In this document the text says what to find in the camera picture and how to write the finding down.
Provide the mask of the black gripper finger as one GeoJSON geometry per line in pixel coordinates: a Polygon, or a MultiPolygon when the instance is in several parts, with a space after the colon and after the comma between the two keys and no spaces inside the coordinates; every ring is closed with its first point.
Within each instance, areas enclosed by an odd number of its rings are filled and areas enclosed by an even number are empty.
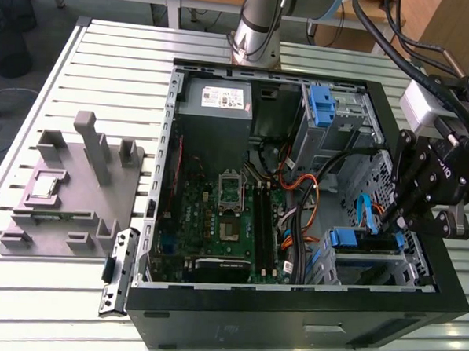
{"type": "Polygon", "coordinates": [[[399,207],[396,212],[404,220],[402,229],[443,239],[469,239],[469,221],[464,206],[450,206],[447,210],[441,210],[436,217],[430,214],[424,217],[414,212],[406,214],[399,207]]]}
{"type": "Polygon", "coordinates": [[[401,130],[391,172],[391,181],[394,184],[393,202],[381,215],[381,232],[387,232],[398,218],[406,218],[414,213],[416,204],[423,195],[418,190],[418,177],[429,162],[427,139],[418,138],[411,130],[401,130]]]}

